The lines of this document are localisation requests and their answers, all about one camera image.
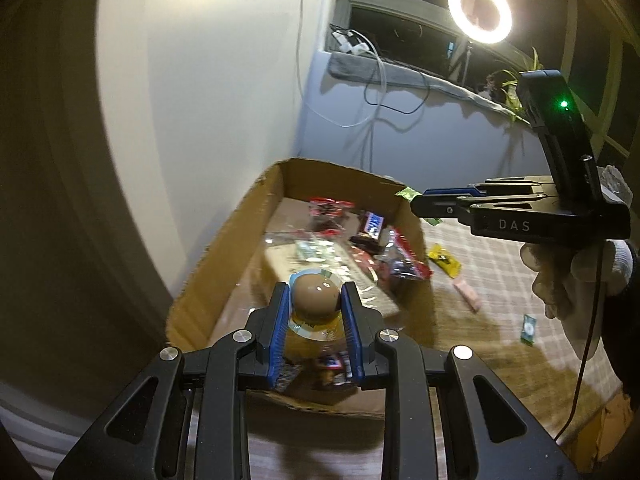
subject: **black wire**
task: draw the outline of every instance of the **black wire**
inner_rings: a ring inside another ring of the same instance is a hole
[[[574,393],[574,402],[571,405],[571,413],[569,413],[569,418],[567,422],[562,427],[562,430],[558,432],[554,440],[558,440],[560,436],[564,433],[571,424],[571,421],[575,415],[575,409],[578,406],[578,396],[580,395],[580,385],[582,384],[582,377],[584,375],[584,368],[587,364],[587,356],[589,355],[589,346],[591,345],[591,338],[593,337],[593,330],[596,326],[596,317],[598,313],[598,304],[600,303],[600,285],[602,284],[602,261],[604,259],[604,246],[606,241],[600,245],[598,250],[598,267],[596,268],[596,287],[593,293],[593,308],[591,310],[591,323],[589,325],[589,332],[587,334],[587,341],[584,345],[584,352],[582,354],[582,363],[580,364],[580,373],[578,373],[578,380],[575,383],[575,393]]]
[[[424,87],[425,87],[425,89],[427,91],[427,93],[424,95],[424,99],[422,99],[420,104],[418,104],[417,107],[415,107],[410,112],[405,112],[404,110],[398,110],[397,108],[393,108],[392,106],[387,106],[387,105],[383,105],[383,104],[380,105],[381,107],[387,108],[388,110],[393,110],[395,112],[398,112],[399,114],[411,115],[411,114],[415,114],[427,102],[427,99],[429,98],[429,95],[431,94],[431,85],[427,82],[427,78],[425,78],[425,76],[424,76],[424,74],[422,72],[418,72],[417,70],[414,70],[414,72],[417,72],[418,74],[420,74],[420,76],[422,76],[422,82],[424,83]],[[369,101],[369,99],[367,98],[367,90],[369,89],[369,86],[373,82],[373,76],[375,75],[375,73],[376,73],[375,71],[373,71],[371,73],[371,77],[369,78],[369,81],[367,81],[367,84],[365,85],[364,91],[363,91],[364,101],[368,105],[372,105],[372,106],[377,106],[378,103],[372,103],[371,101]]]

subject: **red candy package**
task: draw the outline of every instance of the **red candy package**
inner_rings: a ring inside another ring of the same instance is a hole
[[[343,231],[347,213],[354,207],[353,202],[342,202],[332,198],[312,198],[309,202],[309,228],[315,232]]]
[[[358,264],[360,270],[364,272],[365,275],[369,276],[375,282],[378,279],[375,275],[375,269],[378,263],[366,251],[355,246],[350,246],[349,248],[353,261]]]
[[[391,277],[404,280],[428,280],[433,273],[427,264],[416,257],[409,247],[409,242],[395,228],[389,229],[389,242],[378,259],[383,280]]]

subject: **window frame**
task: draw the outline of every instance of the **window frame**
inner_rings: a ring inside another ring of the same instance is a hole
[[[578,17],[578,0],[567,0],[567,2],[566,34],[560,69],[560,72],[566,80],[568,80],[569,74],[571,73],[574,58]],[[617,23],[618,26],[610,29],[609,66],[607,67],[607,78],[599,113],[595,114],[573,90],[572,94],[578,109],[582,113],[585,124],[587,124],[593,132],[591,145],[596,156],[600,154],[604,143],[607,142],[627,158],[629,155],[628,151],[622,148],[615,140],[611,139],[607,133],[615,111],[618,88],[622,75],[623,38],[629,41],[628,24],[621,20],[619,9],[616,9],[615,6],[612,7],[613,4],[611,1],[585,0],[585,2],[591,9],[596,10],[599,16],[606,14],[606,16],[613,17],[614,23]],[[351,9],[353,7],[384,12],[385,14],[412,20],[427,27],[436,28],[447,34],[452,34],[456,38],[463,37],[461,31],[450,16],[448,9],[423,0],[337,0],[333,23],[341,27],[348,27],[351,19]],[[636,48],[637,52],[640,46],[639,38],[634,36],[630,42]],[[501,41],[496,44],[486,44],[482,47],[522,70],[525,69],[525,60],[526,62],[532,61],[527,53],[520,51],[507,41]]]

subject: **hand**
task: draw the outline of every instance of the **hand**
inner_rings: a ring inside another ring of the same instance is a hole
[[[545,315],[561,321],[564,334],[579,359],[584,353],[591,323],[599,248],[594,245],[576,252],[560,246],[524,244],[520,249],[522,262],[538,273],[531,287],[533,293],[545,303]],[[633,257],[626,242],[607,240],[588,358],[595,353],[600,339],[604,299],[624,290],[632,270]]]

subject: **checkered tablecloth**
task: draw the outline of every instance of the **checkered tablecloth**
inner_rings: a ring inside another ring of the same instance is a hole
[[[428,248],[439,243],[462,263],[461,276],[482,299],[474,314],[450,277],[432,263],[434,346],[472,348],[555,435],[571,409],[580,359],[560,322],[545,317],[542,301],[532,293],[535,273],[520,261],[521,243],[473,236],[453,219],[437,226],[422,221],[422,230]],[[533,346],[520,341],[524,314],[537,320]],[[620,387],[600,342],[587,362],[577,411],[561,441],[571,439]]]

